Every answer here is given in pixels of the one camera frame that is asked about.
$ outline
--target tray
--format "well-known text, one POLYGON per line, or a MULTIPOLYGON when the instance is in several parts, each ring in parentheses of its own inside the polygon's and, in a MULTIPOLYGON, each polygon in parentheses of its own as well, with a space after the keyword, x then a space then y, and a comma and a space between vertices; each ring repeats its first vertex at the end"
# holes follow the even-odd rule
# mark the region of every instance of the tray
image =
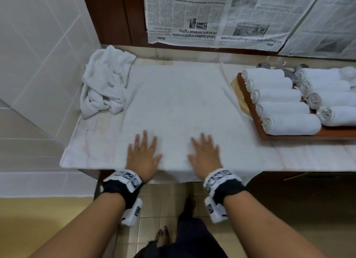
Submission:
POLYGON ((340 127, 327 127, 327 126, 322 126, 321 130, 314 134, 314 135, 280 135, 280 136, 274 136, 274 135, 269 135, 266 134, 265 131, 263 130, 263 127, 261 125, 261 120, 259 116, 257 115, 256 109, 254 104, 252 103, 252 100, 250 98, 250 94, 246 89, 245 81, 241 77, 241 73, 239 73, 236 77, 238 81, 238 85, 240 87, 241 92, 243 93, 243 98, 246 102, 246 105, 248 109, 250 110, 251 117, 253 119, 253 122, 256 126, 256 130, 258 133, 258 136, 262 140, 272 140, 272 141, 279 141, 279 140, 356 140, 356 126, 352 127, 346 127, 346 126, 340 126, 340 127))

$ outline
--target forearm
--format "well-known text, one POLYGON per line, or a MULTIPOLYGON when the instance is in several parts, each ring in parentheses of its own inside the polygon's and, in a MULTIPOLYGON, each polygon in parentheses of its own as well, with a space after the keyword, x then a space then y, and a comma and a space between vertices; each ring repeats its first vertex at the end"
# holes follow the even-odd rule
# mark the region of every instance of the forearm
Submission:
POLYGON ((124 211, 120 194, 103 193, 30 258, 101 257, 124 211))
POLYGON ((250 258, 325 258, 294 229, 243 191, 224 199, 229 221, 250 258))

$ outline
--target white marble countertop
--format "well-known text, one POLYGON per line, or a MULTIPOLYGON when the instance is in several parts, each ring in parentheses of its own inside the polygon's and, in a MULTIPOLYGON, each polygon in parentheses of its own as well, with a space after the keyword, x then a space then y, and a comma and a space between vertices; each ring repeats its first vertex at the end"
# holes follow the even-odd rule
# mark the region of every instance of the white marble countertop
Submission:
MULTIPOLYGON (((182 61, 136 59, 135 64, 162 64, 186 66, 187 64, 212 64, 182 61)), ((224 70, 231 80, 251 66, 225 64, 224 70)), ((65 150, 60 166, 75 169, 114 169, 111 162, 115 144, 110 135, 111 125, 119 125, 120 113, 113 115, 102 111, 87 120, 80 119, 72 139, 65 150)), ((261 141, 250 118, 244 118, 256 145, 261 161, 261 171, 356 171, 356 141, 261 141)))

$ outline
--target yellow wall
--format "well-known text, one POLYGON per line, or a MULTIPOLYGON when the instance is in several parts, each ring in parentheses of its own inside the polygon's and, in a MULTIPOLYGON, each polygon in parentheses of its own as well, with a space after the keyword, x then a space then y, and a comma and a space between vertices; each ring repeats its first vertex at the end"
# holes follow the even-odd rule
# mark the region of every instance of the yellow wall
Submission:
POLYGON ((92 200, 92 197, 0 198, 0 257, 27 258, 92 200))

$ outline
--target newspaper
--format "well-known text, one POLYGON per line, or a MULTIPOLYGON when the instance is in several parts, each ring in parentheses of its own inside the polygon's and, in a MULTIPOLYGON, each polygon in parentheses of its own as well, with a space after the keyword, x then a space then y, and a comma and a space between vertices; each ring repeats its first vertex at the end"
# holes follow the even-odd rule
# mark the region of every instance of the newspaper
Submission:
POLYGON ((149 43, 278 51, 315 0, 145 0, 149 43))
POLYGON ((281 55, 356 59, 356 0, 318 0, 281 55))

